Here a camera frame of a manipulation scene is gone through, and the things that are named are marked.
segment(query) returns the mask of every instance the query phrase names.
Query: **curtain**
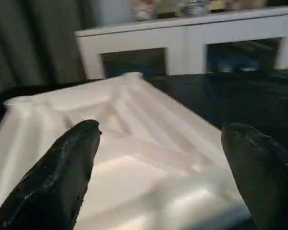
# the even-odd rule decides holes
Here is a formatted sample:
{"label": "curtain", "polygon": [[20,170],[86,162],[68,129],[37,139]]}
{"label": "curtain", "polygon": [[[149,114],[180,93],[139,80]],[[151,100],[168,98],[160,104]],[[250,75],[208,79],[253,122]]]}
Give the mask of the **curtain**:
{"label": "curtain", "polygon": [[74,32],[92,18],[89,0],[0,0],[0,91],[84,80]]}

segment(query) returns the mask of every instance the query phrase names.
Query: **white cabinet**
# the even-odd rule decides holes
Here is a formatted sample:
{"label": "white cabinet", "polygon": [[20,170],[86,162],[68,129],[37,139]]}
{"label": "white cabinet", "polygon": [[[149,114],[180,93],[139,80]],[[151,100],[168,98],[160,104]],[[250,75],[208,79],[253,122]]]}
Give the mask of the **white cabinet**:
{"label": "white cabinet", "polygon": [[288,15],[189,26],[189,73],[205,73],[209,44],[269,38],[282,38],[275,68],[288,69]]}
{"label": "white cabinet", "polygon": [[200,74],[208,45],[269,38],[281,39],[274,68],[288,69],[288,7],[102,27],[76,37],[90,79],[105,78],[107,53],[164,48],[168,75]]}
{"label": "white cabinet", "polygon": [[184,33],[183,27],[174,27],[86,36],[78,41],[90,79],[105,76],[101,54],[152,48],[165,48],[167,74],[175,75],[186,71]]}

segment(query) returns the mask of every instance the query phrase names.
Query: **styrofoam packaging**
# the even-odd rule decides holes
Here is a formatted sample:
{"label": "styrofoam packaging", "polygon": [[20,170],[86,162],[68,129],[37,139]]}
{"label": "styrofoam packaging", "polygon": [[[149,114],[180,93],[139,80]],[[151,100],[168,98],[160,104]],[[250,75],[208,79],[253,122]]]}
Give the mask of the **styrofoam packaging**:
{"label": "styrofoam packaging", "polygon": [[100,122],[76,230],[223,229],[249,217],[214,126],[139,73],[6,101],[0,205],[56,138]]}

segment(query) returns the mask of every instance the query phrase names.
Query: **shelf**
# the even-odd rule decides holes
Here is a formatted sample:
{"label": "shelf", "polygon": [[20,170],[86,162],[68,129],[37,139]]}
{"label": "shelf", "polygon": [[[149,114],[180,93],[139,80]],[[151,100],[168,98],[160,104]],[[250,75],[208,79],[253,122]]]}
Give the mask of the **shelf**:
{"label": "shelf", "polygon": [[197,25],[207,23],[219,23],[226,21],[247,20],[252,18],[266,18],[281,15],[288,15],[288,7],[271,7],[262,10],[233,11],[225,13],[214,13],[196,18],[175,18],[166,20],[153,20],[147,22],[126,23],[116,26],[97,27],[94,29],[75,32],[76,37],[106,35],[121,32],[159,29],[176,26]]}

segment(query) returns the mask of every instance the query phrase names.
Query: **glass panel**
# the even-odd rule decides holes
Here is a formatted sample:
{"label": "glass panel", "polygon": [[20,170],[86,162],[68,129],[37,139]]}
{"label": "glass panel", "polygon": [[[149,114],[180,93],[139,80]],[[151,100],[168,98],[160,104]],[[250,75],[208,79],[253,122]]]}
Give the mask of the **glass panel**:
{"label": "glass panel", "polygon": [[206,70],[209,73],[270,71],[274,68],[281,39],[210,44]]}
{"label": "glass panel", "polygon": [[142,49],[101,54],[106,78],[126,72],[141,72],[145,76],[166,74],[165,48]]}

